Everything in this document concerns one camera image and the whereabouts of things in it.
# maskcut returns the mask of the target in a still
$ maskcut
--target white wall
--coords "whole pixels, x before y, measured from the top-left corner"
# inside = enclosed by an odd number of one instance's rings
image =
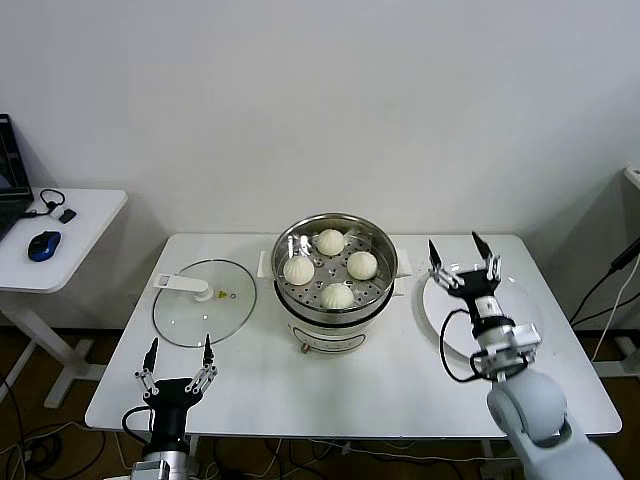
[[[389,232],[515,232],[561,283],[550,262],[638,159],[639,13],[631,0],[4,0],[0,110],[33,183],[130,198],[39,305],[56,325],[121,326],[172,232],[277,232],[327,210]],[[624,244],[624,222],[604,219]]]

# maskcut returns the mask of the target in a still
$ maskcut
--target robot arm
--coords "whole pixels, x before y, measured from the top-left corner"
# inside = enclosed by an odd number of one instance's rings
[[[609,457],[588,440],[569,413],[562,388],[528,368],[535,361],[540,336],[533,325],[516,325],[503,314],[494,296],[500,284],[500,257],[494,257],[475,232],[473,239],[484,268],[447,272],[429,241],[429,274],[449,295],[467,304],[473,336],[480,345],[472,360],[477,362],[474,370],[478,378],[492,382],[489,411],[520,458],[527,479],[622,479]]]
[[[153,378],[158,339],[144,357],[142,370],[135,377],[142,387],[142,399],[154,412],[151,440],[142,449],[142,461],[136,462],[131,475],[111,480],[187,480],[197,475],[198,466],[189,456],[185,439],[187,412],[200,400],[218,374],[207,335],[202,368],[193,378]],[[122,420],[126,430],[126,415]]]

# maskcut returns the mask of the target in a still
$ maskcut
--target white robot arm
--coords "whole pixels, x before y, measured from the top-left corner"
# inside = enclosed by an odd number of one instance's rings
[[[487,405],[498,427],[507,435],[524,466],[528,480],[618,480],[622,476],[609,457],[590,442],[567,409],[562,388],[550,377],[529,368],[535,361],[540,336],[533,325],[515,325],[500,308],[494,292],[500,284],[500,257],[475,233],[473,239],[485,268],[450,273],[442,267],[431,241],[430,276],[449,295],[468,307],[473,336],[481,350],[471,359],[476,379],[493,384]],[[443,325],[443,330],[452,312]]]

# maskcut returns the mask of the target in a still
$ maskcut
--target floor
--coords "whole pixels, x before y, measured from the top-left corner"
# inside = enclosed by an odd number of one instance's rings
[[[75,344],[80,338],[75,335],[64,335],[65,340]],[[96,345],[89,354],[88,360],[93,363],[107,363],[111,353],[118,342],[116,335],[101,335],[97,337]],[[583,346],[587,352],[595,347],[595,340],[583,339]],[[4,375],[18,358],[22,349],[26,346],[27,339],[19,331],[3,327],[0,328],[0,372]],[[612,342],[605,345],[602,350],[602,360],[616,360],[620,354]],[[45,409],[42,405],[44,398],[60,371],[60,367],[41,349],[37,349],[23,370],[14,386],[16,400],[22,414],[23,429],[25,433],[47,424],[58,424],[68,421],[81,422],[87,409],[96,384],[89,382],[76,382],[61,406],[57,410]],[[611,395],[613,402],[622,417],[623,430],[620,434],[611,437],[598,438],[599,443],[625,478],[640,478],[640,466],[636,461],[637,445],[640,444],[640,382],[635,379],[605,380],[604,385]],[[9,397],[0,404],[0,451],[14,444],[18,438],[18,426],[16,414]],[[86,432],[75,427],[69,427],[60,432],[62,450],[59,460],[49,469],[40,474],[40,478],[60,479],[81,469],[99,452],[103,436],[99,432]],[[102,479],[119,475],[126,475],[127,471],[122,465],[115,442],[115,434],[107,433],[105,446],[98,460],[75,479]],[[119,434],[125,461],[129,464],[139,459],[141,447],[135,440],[124,434]],[[217,466],[221,468],[221,475],[216,478],[251,478],[247,473],[262,474],[273,458],[268,447],[275,449],[277,439],[269,440],[269,445],[262,439],[239,438],[207,438],[202,439],[198,445],[198,457],[202,461],[200,475],[204,478],[205,467],[210,464],[215,456]],[[469,458],[482,455],[480,442],[477,441],[428,441],[410,445],[409,442],[397,442],[386,444],[384,442],[355,442],[352,445],[357,449],[375,452],[393,452],[396,454],[408,454],[412,456],[447,456],[454,458]],[[498,451],[506,449],[506,443],[499,442]],[[369,479],[418,479],[437,478],[442,480],[478,479],[481,462],[451,464],[439,462],[414,465],[406,461],[382,461],[362,453],[350,453],[342,455],[340,448],[333,447],[327,451],[328,446],[312,444],[308,440],[283,440],[279,449],[279,458],[283,471],[292,472],[286,476],[289,479],[311,479],[313,477],[328,479],[341,478],[369,478]],[[289,449],[296,463],[306,464],[321,458],[309,465],[320,474],[317,475],[304,470],[296,470],[289,461]],[[11,459],[8,468],[5,463],[8,455],[0,456],[0,478],[9,480],[15,465],[15,456]],[[266,473],[264,478],[279,478],[278,463]],[[209,470],[209,475],[216,473],[216,467]],[[519,469],[514,477],[522,479],[522,471]]]

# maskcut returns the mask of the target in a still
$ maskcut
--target lid handle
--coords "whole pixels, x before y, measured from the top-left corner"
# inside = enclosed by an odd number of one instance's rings
[[[193,292],[193,298],[197,302],[206,302],[213,297],[213,289],[209,286],[209,283],[198,278],[159,273],[153,281],[153,286],[155,288]]]

